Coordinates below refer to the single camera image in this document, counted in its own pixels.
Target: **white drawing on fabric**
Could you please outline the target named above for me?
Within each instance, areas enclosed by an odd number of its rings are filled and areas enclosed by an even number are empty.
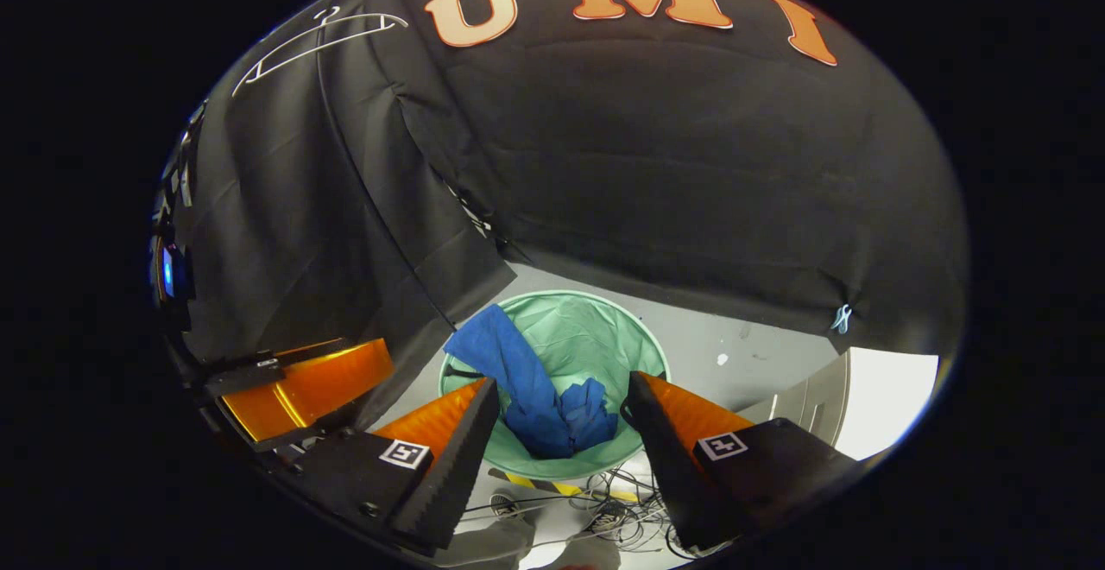
[[[398,17],[396,17],[393,14],[355,14],[355,15],[349,15],[349,17],[343,17],[343,18],[339,18],[339,19],[335,19],[334,22],[332,22],[330,21],[332,17],[334,17],[340,10],[341,9],[339,7],[330,7],[327,10],[318,11],[315,14],[315,17],[313,18],[313,19],[319,19],[319,18],[322,19],[322,22],[318,25],[316,25],[315,28],[311,28],[311,30],[304,30],[299,34],[296,34],[295,36],[292,36],[292,39],[288,39],[287,42],[283,42],[280,45],[276,45],[275,48],[273,48],[273,50],[270,51],[269,54],[265,54],[264,57],[261,57],[261,60],[259,60],[259,62],[254,63],[254,65],[251,66],[248,72],[245,72],[245,75],[243,75],[243,77],[238,81],[238,85],[234,86],[233,91],[231,91],[230,97],[233,97],[234,95],[236,95],[238,94],[238,89],[241,89],[242,85],[252,85],[252,83],[256,82],[257,80],[261,80],[262,77],[265,77],[265,75],[269,75],[273,71],[280,70],[280,67],[282,67],[284,65],[287,65],[287,63],[293,62],[294,60],[298,60],[301,57],[304,57],[305,55],[307,55],[307,54],[309,54],[312,52],[317,52],[319,50],[324,50],[325,48],[329,48],[332,45],[337,45],[338,43],[347,42],[348,40],[356,39],[357,36],[364,36],[366,34],[372,34],[372,33],[376,33],[376,32],[380,32],[382,30],[391,30],[391,28],[394,28],[394,25],[397,23],[400,24],[400,25],[402,25],[403,28],[407,28],[408,25],[410,25],[409,23],[407,23],[407,20],[404,20],[402,18],[398,18]],[[350,34],[348,36],[343,36],[340,39],[334,40],[334,42],[327,42],[327,43],[323,43],[322,45],[316,45],[315,48],[312,48],[312,50],[307,50],[305,52],[299,52],[299,54],[295,54],[293,57],[284,60],[284,62],[276,63],[276,65],[270,66],[270,67],[267,67],[267,70],[262,70],[262,65],[264,65],[264,62],[266,60],[269,60],[269,57],[271,57],[271,55],[276,54],[276,52],[280,51],[281,48],[283,48],[284,45],[287,45],[288,43],[295,42],[295,40],[299,39],[301,36],[307,35],[307,34],[309,34],[309,33],[312,33],[312,32],[314,32],[316,30],[323,30],[323,28],[326,28],[326,27],[328,27],[332,23],[348,22],[351,19],[359,19],[359,18],[379,18],[380,24],[379,24],[379,27],[373,28],[373,30],[367,30],[365,32],[358,32],[356,34]]]

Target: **blue cloth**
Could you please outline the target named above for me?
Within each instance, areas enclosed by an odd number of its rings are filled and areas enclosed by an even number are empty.
[[[568,458],[614,437],[618,415],[603,409],[602,382],[588,378],[557,395],[540,358],[498,305],[469,319],[445,342],[445,353],[506,390],[504,421],[538,458]]]
[[[588,378],[583,384],[569,386],[560,395],[560,413],[578,452],[606,443],[618,432],[618,415],[602,408],[606,392],[602,382]]]

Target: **green laundry basket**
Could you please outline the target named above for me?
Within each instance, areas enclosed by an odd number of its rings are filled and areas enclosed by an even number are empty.
[[[498,305],[540,358],[557,394],[569,386],[596,378],[607,388],[607,412],[618,413],[629,390],[631,370],[671,380],[667,358],[656,338],[630,312],[609,299],[580,291],[537,291],[515,295]],[[452,355],[445,355],[438,382],[442,395],[474,382],[474,378],[446,374],[449,369],[475,372]],[[588,477],[618,466],[643,446],[641,435],[619,413],[618,432],[611,441],[570,458],[535,458],[503,423],[503,413],[511,403],[506,390],[499,388],[498,397],[499,418],[487,441],[484,460],[505,473],[554,482]]]

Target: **black fabric backdrop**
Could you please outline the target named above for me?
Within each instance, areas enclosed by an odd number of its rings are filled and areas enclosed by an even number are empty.
[[[517,0],[509,31],[462,50],[427,1],[317,0],[210,94],[194,203],[175,213],[198,358],[383,337],[399,373],[364,405],[358,423],[375,421],[451,323],[513,278],[446,183],[508,258],[813,335],[848,303],[840,350],[955,353],[968,270],[955,177],[916,102],[831,18],[817,14],[838,66],[790,48],[770,0],[717,0],[733,30]],[[409,27],[241,83],[330,7]],[[462,7],[470,23],[490,14]],[[368,23],[301,38],[267,66]]]

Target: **sneaker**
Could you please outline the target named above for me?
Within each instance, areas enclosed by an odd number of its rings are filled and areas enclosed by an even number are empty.
[[[495,493],[491,496],[492,511],[495,516],[499,518],[513,518],[515,516],[520,516],[518,514],[518,504],[514,500],[514,497],[506,495],[504,493]]]
[[[583,530],[592,534],[604,534],[621,527],[623,522],[625,522],[625,513],[620,509],[608,509],[596,514]]]

